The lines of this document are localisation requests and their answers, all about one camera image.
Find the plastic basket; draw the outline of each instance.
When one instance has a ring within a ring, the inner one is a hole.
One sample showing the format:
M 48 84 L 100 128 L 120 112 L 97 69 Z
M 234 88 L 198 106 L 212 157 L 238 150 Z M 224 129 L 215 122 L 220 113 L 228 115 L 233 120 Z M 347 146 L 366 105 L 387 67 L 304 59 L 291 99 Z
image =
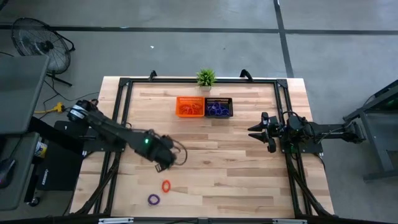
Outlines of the plastic basket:
M 205 98 L 201 96 L 178 96 L 175 115 L 181 118 L 201 118 L 205 115 Z
M 234 116 L 232 98 L 205 98 L 205 116 L 207 118 L 230 118 Z

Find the orange rubber band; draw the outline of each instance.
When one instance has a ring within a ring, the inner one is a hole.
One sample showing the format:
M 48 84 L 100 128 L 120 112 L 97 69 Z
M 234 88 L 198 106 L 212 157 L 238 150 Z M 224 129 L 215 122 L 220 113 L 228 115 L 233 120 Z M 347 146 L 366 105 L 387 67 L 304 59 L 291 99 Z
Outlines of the orange rubber band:
M 163 190 L 163 192 L 167 193 L 167 192 L 170 191 L 171 188 L 172 188 L 172 186 L 171 186 L 169 180 L 163 181 L 163 184 L 162 184 L 162 190 Z

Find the purple rubber band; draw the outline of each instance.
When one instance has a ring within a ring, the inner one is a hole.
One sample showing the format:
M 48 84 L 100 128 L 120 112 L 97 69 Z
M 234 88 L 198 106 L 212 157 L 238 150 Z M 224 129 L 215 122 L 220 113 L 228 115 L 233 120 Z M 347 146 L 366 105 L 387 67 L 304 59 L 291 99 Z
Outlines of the purple rubber band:
M 155 198 L 157 199 L 157 201 L 156 201 L 156 202 L 152 202 L 152 201 L 151 201 L 152 197 L 155 197 Z M 160 197 L 157 196 L 156 194 L 151 194 L 151 195 L 148 197 L 148 203 L 149 203 L 149 205 L 157 205 L 159 202 L 160 202 Z

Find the concrete floor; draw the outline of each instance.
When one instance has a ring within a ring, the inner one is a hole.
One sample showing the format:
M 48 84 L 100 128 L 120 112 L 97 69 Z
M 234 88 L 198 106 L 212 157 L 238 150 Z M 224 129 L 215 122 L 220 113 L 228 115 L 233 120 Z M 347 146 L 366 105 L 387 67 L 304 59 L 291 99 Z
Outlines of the concrete floor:
M 280 0 L 287 29 L 397 30 L 397 1 Z M 277 28 L 272 0 L 10 0 L 0 23 L 34 17 L 51 25 L 118 27 Z M 57 84 L 67 98 L 99 91 L 103 76 L 194 76 L 202 67 L 235 77 L 242 68 L 254 77 L 286 77 L 278 34 L 62 32 L 76 52 Z M 0 31 L 0 51 L 17 55 L 8 30 Z M 287 35 L 297 78 L 304 78 L 314 121 L 340 123 L 396 74 L 398 36 Z M 38 109 L 52 96 L 43 87 Z M 54 105 L 56 98 L 48 102 Z M 67 106 L 73 102 L 63 101 Z M 53 124 L 65 115 L 50 114 Z M 377 171 L 369 144 L 323 141 L 326 174 L 335 213 L 345 218 L 398 222 L 398 180 L 365 184 Z M 0 213 L 0 220 L 60 215 L 70 192 L 47 192 L 35 208 L 21 205 Z

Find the small white pot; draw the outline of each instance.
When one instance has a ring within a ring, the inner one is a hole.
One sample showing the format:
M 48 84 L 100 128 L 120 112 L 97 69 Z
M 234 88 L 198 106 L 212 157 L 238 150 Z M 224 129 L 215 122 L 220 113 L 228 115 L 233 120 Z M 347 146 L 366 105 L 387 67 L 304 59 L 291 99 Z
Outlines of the small white pot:
M 201 86 L 200 90 L 201 91 L 210 91 L 211 90 L 211 86 Z

